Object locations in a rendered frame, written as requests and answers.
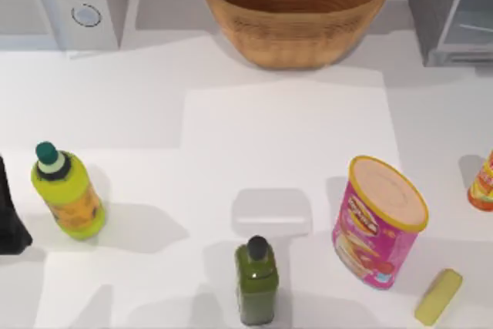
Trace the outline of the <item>round microwave knob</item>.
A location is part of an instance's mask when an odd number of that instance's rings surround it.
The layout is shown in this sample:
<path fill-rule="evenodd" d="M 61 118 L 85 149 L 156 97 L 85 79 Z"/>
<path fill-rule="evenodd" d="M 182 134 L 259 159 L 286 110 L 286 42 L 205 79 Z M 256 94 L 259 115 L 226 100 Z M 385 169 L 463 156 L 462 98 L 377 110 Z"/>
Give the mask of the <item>round microwave knob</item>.
<path fill-rule="evenodd" d="M 82 4 L 72 8 L 71 16 L 78 25 L 86 28 L 96 27 L 102 21 L 99 10 L 89 4 Z"/>

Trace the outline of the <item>orange and yellow can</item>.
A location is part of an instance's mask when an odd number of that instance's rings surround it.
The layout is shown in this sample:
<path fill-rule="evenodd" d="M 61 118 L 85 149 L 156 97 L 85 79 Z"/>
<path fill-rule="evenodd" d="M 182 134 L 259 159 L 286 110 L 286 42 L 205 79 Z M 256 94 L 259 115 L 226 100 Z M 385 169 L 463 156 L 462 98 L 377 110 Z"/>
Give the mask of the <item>orange and yellow can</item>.
<path fill-rule="evenodd" d="M 480 210 L 493 212 L 493 150 L 469 187 L 468 200 Z"/>

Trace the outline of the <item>yellow-green bottle with green cap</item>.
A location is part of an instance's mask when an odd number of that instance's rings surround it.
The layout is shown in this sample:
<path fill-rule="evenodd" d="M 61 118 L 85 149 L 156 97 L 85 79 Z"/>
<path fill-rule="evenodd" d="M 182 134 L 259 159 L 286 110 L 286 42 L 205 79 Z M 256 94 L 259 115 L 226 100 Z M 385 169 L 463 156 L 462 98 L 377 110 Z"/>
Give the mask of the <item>yellow-green bottle with green cap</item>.
<path fill-rule="evenodd" d="M 106 213 L 88 171 L 75 154 L 49 141 L 35 148 L 31 181 L 60 229 L 75 240 L 87 240 L 103 228 Z"/>

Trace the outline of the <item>brown woven basket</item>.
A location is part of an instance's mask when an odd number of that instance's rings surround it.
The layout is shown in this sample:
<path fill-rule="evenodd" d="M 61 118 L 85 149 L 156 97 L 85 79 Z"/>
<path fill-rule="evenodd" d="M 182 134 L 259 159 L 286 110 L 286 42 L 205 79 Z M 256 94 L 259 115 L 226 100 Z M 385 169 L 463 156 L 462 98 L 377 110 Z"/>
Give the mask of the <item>brown woven basket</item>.
<path fill-rule="evenodd" d="M 206 0 L 222 33 L 265 69 L 319 69 L 346 55 L 386 0 Z"/>

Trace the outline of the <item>pink can with yellow rim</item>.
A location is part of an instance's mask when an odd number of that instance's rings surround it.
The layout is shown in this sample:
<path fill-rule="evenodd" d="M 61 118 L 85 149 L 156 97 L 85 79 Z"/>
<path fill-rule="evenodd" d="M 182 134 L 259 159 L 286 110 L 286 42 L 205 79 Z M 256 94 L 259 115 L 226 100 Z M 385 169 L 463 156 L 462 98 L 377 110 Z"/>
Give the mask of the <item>pink can with yellow rim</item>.
<path fill-rule="evenodd" d="M 427 225 L 427 205 L 406 176 L 372 156 L 351 160 L 332 231 L 335 252 L 348 270 L 371 287 L 391 288 Z"/>

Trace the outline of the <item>dark green square bottle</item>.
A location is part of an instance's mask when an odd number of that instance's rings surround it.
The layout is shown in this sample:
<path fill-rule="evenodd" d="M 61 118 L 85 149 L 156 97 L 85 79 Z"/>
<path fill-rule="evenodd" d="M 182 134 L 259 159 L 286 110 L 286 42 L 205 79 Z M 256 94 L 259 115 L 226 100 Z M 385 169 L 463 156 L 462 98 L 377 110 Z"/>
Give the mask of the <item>dark green square bottle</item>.
<path fill-rule="evenodd" d="M 280 280 L 273 248 L 266 238 L 255 235 L 238 246 L 234 256 L 240 321 L 246 326 L 269 324 Z"/>

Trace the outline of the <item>pale microwave oven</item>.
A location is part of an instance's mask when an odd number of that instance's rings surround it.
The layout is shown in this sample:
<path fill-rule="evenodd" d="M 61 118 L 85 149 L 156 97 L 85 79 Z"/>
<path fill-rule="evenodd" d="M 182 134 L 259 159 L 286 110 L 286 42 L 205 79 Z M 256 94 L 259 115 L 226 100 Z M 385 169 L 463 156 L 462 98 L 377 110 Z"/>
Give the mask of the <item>pale microwave oven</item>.
<path fill-rule="evenodd" d="M 78 25 L 71 10 L 96 7 L 102 21 Z M 0 51 L 95 52 L 120 47 L 129 0 L 0 0 Z"/>

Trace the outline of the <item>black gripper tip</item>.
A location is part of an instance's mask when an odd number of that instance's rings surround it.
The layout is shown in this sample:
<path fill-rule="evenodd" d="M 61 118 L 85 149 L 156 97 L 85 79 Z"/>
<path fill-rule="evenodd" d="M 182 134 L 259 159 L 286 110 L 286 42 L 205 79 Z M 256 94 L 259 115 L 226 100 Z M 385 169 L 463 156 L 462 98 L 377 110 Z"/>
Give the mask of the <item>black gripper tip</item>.
<path fill-rule="evenodd" d="M 18 216 L 0 156 L 0 256 L 20 255 L 32 245 L 32 236 Z"/>

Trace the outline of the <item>pale yellow block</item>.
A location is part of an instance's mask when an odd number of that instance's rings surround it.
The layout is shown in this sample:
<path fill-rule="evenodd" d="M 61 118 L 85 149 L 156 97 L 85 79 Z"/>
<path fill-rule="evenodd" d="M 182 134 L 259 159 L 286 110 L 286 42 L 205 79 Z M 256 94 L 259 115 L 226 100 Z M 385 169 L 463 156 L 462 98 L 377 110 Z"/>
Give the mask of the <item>pale yellow block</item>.
<path fill-rule="evenodd" d="M 457 271 L 443 269 L 431 282 L 414 310 L 424 326 L 433 326 L 460 289 L 463 277 Z"/>

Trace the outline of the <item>grey cabinet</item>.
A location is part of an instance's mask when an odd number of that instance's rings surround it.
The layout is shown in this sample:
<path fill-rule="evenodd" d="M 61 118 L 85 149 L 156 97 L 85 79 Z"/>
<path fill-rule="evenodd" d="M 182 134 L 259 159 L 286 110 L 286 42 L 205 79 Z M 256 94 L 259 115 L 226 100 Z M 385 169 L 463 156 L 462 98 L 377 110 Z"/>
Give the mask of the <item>grey cabinet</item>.
<path fill-rule="evenodd" d="M 427 67 L 493 68 L 493 0 L 407 0 Z"/>

